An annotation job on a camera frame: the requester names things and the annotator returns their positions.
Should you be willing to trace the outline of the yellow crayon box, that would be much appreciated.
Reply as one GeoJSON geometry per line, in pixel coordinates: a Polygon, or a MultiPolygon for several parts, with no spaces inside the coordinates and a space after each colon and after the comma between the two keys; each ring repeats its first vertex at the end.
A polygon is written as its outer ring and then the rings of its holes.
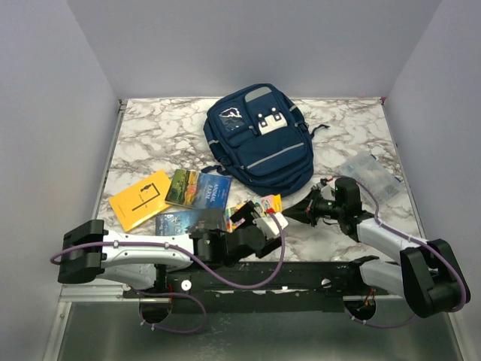
{"type": "MultiPolygon", "coordinates": [[[[260,198],[252,199],[256,211],[261,215],[265,216],[266,210],[272,209],[275,212],[281,212],[283,210],[282,200],[280,195],[269,195],[260,198]]],[[[228,207],[225,210],[225,224],[226,230],[228,232],[233,232],[237,225],[231,221],[230,217],[238,210],[244,206],[247,201],[242,201],[234,206],[228,207]]]]}

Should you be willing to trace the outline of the navy blue student backpack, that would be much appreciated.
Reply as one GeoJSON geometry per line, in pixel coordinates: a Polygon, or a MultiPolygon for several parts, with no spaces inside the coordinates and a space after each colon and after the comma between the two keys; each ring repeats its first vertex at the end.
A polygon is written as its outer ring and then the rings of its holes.
{"type": "Polygon", "coordinates": [[[214,170],[260,196],[289,196],[313,176],[313,136],[300,109],[270,83],[215,102],[204,123],[214,170]]]}

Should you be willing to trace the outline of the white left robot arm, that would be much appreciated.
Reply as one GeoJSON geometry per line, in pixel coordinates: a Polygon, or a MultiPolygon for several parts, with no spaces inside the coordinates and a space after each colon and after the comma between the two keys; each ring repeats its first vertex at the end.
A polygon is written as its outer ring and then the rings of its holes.
{"type": "Polygon", "coordinates": [[[265,216],[245,204],[235,216],[241,223],[233,232],[195,229],[183,235],[129,235],[89,220],[63,236],[62,250],[51,256],[59,267],[61,284],[87,284],[96,278],[128,284],[157,297],[166,290],[158,265],[185,269],[193,264],[220,279],[215,271],[232,267],[250,255],[258,258],[286,249],[287,219],[280,212],[265,216]]]}

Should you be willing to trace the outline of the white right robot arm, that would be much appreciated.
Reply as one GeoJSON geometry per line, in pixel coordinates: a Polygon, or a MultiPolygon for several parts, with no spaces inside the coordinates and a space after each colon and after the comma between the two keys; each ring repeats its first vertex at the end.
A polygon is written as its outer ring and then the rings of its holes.
{"type": "Polygon", "coordinates": [[[334,220],[344,235],[390,258],[390,262],[377,258],[358,261],[358,269],[345,278],[351,293],[361,295],[371,287],[381,288],[403,297],[421,318],[460,311],[470,301],[469,287],[447,241],[408,235],[382,221],[377,211],[366,211],[361,200],[365,186],[351,177],[335,178],[332,199],[325,197],[329,187],[323,180],[283,214],[311,226],[319,220],[334,220]]]}

